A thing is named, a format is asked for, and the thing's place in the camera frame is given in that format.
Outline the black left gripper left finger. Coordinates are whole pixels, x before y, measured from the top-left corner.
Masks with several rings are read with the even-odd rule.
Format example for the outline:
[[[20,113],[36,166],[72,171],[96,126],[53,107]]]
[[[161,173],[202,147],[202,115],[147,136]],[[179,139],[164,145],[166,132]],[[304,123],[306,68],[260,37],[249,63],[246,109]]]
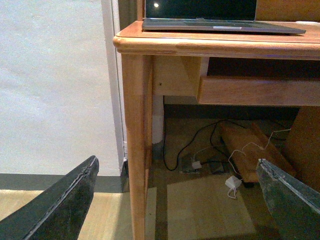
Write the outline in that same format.
[[[91,206],[99,160],[92,155],[0,222],[2,240],[76,240]]]

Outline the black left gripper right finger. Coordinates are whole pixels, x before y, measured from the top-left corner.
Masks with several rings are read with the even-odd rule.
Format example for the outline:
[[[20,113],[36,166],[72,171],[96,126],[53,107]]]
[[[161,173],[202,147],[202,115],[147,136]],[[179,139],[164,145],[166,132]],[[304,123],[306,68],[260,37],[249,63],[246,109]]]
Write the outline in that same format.
[[[266,206],[284,240],[320,238],[320,193],[264,158],[256,174]]]

